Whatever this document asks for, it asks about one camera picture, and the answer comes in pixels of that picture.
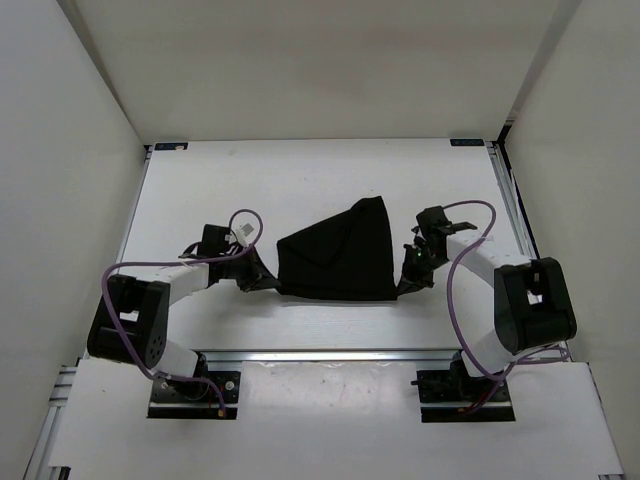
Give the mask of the black skirt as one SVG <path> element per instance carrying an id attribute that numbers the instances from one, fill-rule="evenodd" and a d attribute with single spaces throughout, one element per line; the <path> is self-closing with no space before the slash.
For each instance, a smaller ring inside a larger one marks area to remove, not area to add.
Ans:
<path id="1" fill-rule="evenodd" d="M 347 302 L 397 299 L 390 222 L 380 196 L 362 198 L 280 239 L 276 247 L 281 295 Z"/>

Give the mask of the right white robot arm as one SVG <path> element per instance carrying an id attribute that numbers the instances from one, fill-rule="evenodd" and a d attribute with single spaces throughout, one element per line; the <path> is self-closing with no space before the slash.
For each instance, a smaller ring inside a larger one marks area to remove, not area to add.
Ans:
<path id="1" fill-rule="evenodd" d="M 434 272 L 448 264 L 447 310 L 460 343 L 463 364 L 449 375 L 449 387 L 460 399 L 480 393 L 487 379 L 501 378 L 508 367 L 545 347 L 568 341 L 577 333 L 577 320 L 560 263 L 508 252 L 493 239 L 465 224 L 461 230 L 437 227 L 412 229 L 404 246 L 398 285 L 400 295 L 434 284 Z M 468 342 L 455 311 L 453 282 L 463 267 L 493 290 L 493 320 L 479 339 Z"/>

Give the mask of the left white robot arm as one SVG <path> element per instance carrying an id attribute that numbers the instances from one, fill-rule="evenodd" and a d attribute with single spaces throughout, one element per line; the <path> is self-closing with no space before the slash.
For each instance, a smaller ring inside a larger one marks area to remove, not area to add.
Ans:
<path id="1" fill-rule="evenodd" d="M 196 242 L 177 262 L 158 262 L 147 278 L 114 274 L 106 280 L 87 339 L 94 357 L 135 364 L 150 377 L 164 378 L 188 400 L 206 395 L 210 377 L 204 356 L 168 339 L 170 307 L 222 280 L 243 292 L 275 289 L 280 282 L 248 249 L 225 235 Z"/>

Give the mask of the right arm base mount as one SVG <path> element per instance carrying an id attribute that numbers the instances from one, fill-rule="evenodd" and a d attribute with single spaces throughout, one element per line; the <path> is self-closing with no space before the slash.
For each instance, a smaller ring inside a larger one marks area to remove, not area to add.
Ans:
<path id="1" fill-rule="evenodd" d="M 461 359 L 448 370 L 418 370 L 411 385 L 418 390 L 422 423 L 514 422 L 505 380 L 471 377 Z"/>

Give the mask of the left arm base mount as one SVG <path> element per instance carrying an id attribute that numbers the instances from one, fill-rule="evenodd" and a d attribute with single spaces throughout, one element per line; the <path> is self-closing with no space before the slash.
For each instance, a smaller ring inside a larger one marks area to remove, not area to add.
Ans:
<path id="1" fill-rule="evenodd" d="M 199 352 L 196 373 L 216 385 L 225 407 L 221 408 L 216 391 L 198 382 L 155 381 L 153 383 L 147 417 L 171 420 L 235 420 L 238 415 L 241 372 L 215 370 L 206 356 Z"/>

